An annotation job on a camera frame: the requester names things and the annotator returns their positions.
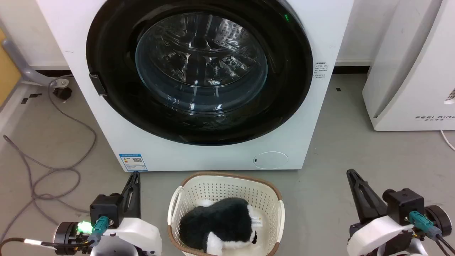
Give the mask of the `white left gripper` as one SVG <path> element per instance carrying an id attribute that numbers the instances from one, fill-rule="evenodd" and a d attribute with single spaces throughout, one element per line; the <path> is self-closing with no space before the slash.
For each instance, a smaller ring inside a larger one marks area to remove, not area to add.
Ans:
<path id="1" fill-rule="evenodd" d="M 104 231 L 90 256 L 161 256 L 162 239 L 158 228 L 141 220 L 141 176 L 130 174 L 122 191 L 125 217 L 117 228 Z"/>

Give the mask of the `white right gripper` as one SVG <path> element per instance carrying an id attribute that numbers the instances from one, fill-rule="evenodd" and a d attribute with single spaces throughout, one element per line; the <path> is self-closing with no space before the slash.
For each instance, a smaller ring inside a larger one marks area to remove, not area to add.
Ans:
<path id="1" fill-rule="evenodd" d="M 408 217 L 404 217 L 404 225 L 400 225 L 385 216 L 386 204 L 356 170 L 347 170 L 347 179 L 359 217 L 359 223 L 349 227 L 348 256 L 385 256 L 386 243 L 412 231 L 414 224 Z"/>

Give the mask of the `black round washer door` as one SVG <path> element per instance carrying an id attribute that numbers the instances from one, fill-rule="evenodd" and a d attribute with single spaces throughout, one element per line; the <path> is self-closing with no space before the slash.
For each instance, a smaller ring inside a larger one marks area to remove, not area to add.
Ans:
<path id="1" fill-rule="evenodd" d="M 94 87 L 122 117 L 203 146 L 250 141 L 288 121 L 314 61 L 278 0 L 107 0 L 86 56 Z"/>

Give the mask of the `blue energy label sticker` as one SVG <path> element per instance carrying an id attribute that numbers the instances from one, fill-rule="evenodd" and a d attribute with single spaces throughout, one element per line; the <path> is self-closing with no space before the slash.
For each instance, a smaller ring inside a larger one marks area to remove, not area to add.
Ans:
<path id="1" fill-rule="evenodd" d="M 141 154 L 119 154 L 125 172 L 148 172 Z"/>

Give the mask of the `black and white plush toy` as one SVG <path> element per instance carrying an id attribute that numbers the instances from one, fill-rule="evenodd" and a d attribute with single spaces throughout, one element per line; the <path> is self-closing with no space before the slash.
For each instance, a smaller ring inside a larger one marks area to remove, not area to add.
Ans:
<path id="1" fill-rule="evenodd" d="M 179 237 L 189 248 L 223 256 L 224 249 L 257 244 L 259 214 L 245 199 L 203 200 L 181 218 Z"/>

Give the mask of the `cream perforated laundry basket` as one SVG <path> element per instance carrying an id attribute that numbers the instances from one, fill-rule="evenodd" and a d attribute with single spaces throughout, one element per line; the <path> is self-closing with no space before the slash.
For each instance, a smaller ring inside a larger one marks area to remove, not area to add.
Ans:
<path id="1" fill-rule="evenodd" d="M 171 243 L 185 256 L 215 256 L 188 247 L 180 238 L 182 217 L 202 201 L 225 198 L 245 199 L 253 208 L 253 230 L 257 243 L 239 249 L 223 249 L 222 256 L 274 256 L 280 246 L 285 224 L 285 207 L 279 190 L 258 178 L 225 172 L 198 172 L 187 177 L 175 190 L 167 214 Z"/>

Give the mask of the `round white filter cover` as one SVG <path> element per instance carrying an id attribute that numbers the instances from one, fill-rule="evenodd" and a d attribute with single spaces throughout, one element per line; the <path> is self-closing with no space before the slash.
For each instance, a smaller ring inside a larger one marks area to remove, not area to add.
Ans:
<path id="1" fill-rule="evenodd" d="M 262 170 L 277 170 L 285 166 L 288 160 L 288 156 L 281 152 L 263 152 L 253 159 L 253 163 Z"/>

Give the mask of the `black round floor foot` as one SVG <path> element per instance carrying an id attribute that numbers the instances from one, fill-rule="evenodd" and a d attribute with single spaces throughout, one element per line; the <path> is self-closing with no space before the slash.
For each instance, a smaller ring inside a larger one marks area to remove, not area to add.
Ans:
<path id="1" fill-rule="evenodd" d="M 52 94 L 55 97 L 57 97 L 58 99 L 60 99 L 62 101 L 66 101 L 72 96 L 73 91 L 69 87 L 66 87 L 64 89 L 62 89 L 62 88 L 54 88 Z"/>

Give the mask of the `white air purifier appliance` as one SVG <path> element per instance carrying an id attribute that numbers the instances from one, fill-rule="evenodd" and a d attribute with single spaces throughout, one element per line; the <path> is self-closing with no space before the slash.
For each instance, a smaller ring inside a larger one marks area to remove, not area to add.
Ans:
<path id="1" fill-rule="evenodd" d="M 380 132 L 455 130 L 455 0 L 400 0 L 362 96 Z"/>

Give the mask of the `white warning text sticker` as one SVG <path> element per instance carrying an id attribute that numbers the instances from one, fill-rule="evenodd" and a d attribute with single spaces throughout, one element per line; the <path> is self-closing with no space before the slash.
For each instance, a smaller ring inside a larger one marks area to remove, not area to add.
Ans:
<path id="1" fill-rule="evenodd" d="M 318 62 L 314 64 L 314 72 L 313 72 L 313 78 L 314 79 L 322 79 L 327 76 L 328 70 L 329 70 L 329 64 L 326 62 Z"/>

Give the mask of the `grey metal furniture leg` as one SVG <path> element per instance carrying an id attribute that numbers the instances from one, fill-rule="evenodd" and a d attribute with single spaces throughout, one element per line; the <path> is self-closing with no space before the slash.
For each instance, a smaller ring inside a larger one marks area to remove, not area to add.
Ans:
<path id="1" fill-rule="evenodd" d="M 34 70 L 10 39 L 3 39 L 1 45 L 21 73 L 19 83 L 36 86 L 48 86 L 51 83 L 51 87 L 56 89 L 66 89 L 69 86 L 70 82 L 68 79 L 60 78 L 52 82 L 54 78 L 45 76 Z"/>

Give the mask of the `yellow wooden board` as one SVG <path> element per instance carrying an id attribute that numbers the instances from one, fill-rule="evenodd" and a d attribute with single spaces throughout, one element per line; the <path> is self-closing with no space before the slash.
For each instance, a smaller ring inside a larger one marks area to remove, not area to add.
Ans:
<path id="1" fill-rule="evenodd" d="M 0 109 L 7 102 L 21 78 L 20 71 L 2 47 L 4 39 L 6 39 L 6 35 L 0 28 Z"/>

